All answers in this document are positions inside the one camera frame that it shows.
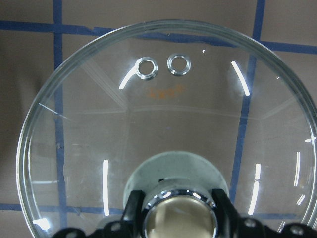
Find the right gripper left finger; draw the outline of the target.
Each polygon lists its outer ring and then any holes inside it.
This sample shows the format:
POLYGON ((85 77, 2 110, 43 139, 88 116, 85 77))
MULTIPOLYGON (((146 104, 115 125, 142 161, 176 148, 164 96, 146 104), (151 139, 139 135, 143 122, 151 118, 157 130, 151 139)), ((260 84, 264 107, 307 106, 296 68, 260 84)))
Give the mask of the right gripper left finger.
POLYGON ((86 235, 81 229, 66 228, 53 235, 54 238, 137 238, 140 235, 142 205, 145 193, 134 190, 130 193, 123 214, 119 220, 112 221, 86 235))

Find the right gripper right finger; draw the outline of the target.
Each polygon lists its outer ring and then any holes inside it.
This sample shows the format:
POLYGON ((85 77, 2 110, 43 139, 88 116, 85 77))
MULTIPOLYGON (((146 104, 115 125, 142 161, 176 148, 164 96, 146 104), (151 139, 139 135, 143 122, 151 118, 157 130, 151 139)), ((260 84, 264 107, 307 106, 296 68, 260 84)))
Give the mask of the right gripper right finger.
POLYGON ((259 220, 242 217, 222 189, 213 189, 218 238, 315 238, 316 230, 301 224, 290 223, 278 232, 259 220))

